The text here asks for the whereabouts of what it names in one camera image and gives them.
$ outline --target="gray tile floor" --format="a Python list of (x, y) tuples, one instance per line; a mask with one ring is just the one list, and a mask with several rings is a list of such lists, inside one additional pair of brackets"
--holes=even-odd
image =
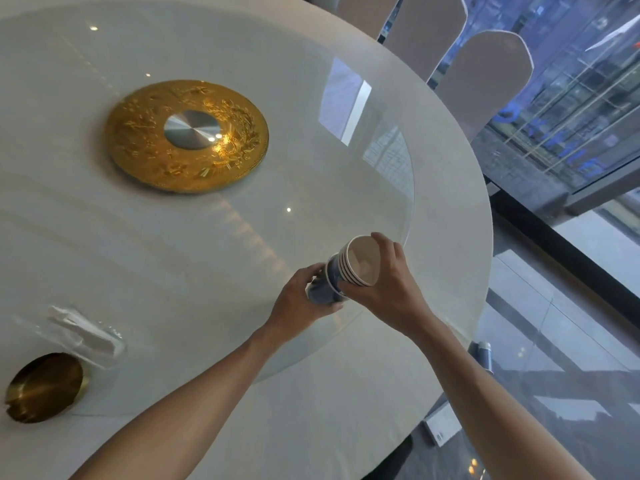
[[(639, 478), (640, 333), (500, 217), (494, 223), (476, 340), (491, 343), (496, 379), (597, 479)], [(412, 440), (397, 480), (490, 478), (464, 432), (437, 448), (418, 425)]]

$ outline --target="round dining table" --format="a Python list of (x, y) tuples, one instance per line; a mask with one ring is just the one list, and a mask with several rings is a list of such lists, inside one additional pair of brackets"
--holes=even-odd
[[(483, 176), (446, 107), (377, 41), (302, 0), (0, 0), (0, 17), (0, 382), (81, 342), (38, 324), (48, 306), (126, 348), (59, 417), (0, 422), (6, 478), (68, 476), (356, 235), (404, 243), (468, 346), (492, 258)], [(111, 110), (175, 80), (259, 110), (268, 145), (245, 178), (180, 194), (114, 164)], [(441, 393), (411, 341), (347, 302), (270, 359), (190, 478), (360, 479)]]

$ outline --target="forearm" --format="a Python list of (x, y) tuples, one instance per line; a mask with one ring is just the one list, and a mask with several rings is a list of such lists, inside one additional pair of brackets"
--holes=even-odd
[(149, 407), (92, 455), (71, 480), (182, 480), (280, 345), (264, 329)]
[(430, 313), (412, 339), (427, 357), (471, 443), (495, 480), (592, 476)]

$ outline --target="left hand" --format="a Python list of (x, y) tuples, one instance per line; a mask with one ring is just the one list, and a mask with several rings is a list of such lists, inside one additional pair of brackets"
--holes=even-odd
[(297, 270), (284, 285), (276, 299), (265, 330), (272, 332), (282, 342), (287, 342), (299, 335), (318, 318), (336, 313), (342, 303), (316, 305), (311, 303), (305, 293), (307, 284), (324, 268), (324, 263), (316, 263)]

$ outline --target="right hand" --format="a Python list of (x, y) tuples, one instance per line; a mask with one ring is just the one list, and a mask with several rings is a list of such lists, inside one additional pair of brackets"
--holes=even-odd
[(384, 323), (412, 338), (432, 316), (431, 310), (409, 271), (402, 246), (379, 232), (372, 232), (371, 236), (380, 247), (378, 281), (370, 287), (344, 281), (338, 282), (338, 286)]

